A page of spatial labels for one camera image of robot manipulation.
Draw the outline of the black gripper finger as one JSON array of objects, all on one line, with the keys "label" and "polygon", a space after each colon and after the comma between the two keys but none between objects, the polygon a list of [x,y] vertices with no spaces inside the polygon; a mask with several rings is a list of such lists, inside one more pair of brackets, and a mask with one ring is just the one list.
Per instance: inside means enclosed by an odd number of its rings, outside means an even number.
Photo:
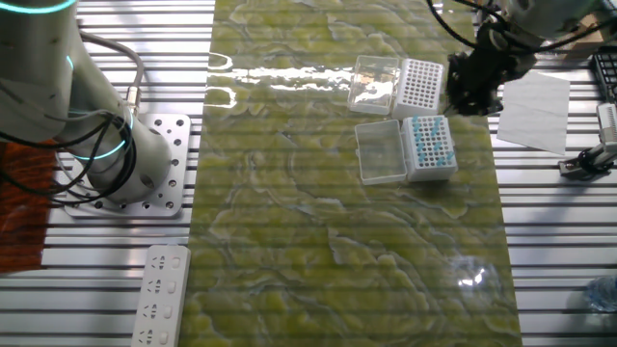
[{"label": "black gripper finger", "polygon": [[450,54],[446,91],[449,96],[471,96],[476,94],[477,86],[474,82],[476,51],[458,52]]},{"label": "black gripper finger", "polygon": [[456,81],[452,87],[452,104],[463,116],[489,116],[501,111],[501,102],[497,98],[497,85],[483,85],[475,91],[467,89]]}]

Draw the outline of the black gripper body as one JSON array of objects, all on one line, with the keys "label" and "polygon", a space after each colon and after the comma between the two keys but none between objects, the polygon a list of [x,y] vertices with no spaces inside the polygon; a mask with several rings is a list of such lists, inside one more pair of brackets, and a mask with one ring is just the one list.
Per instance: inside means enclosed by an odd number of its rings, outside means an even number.
[{"label": "black gripper body", "polygon": [[536,64],[535,55],[517,46],[502,24],[484,23],[476,43],[467,62],[468,87],[498,87],[522,78]]}]

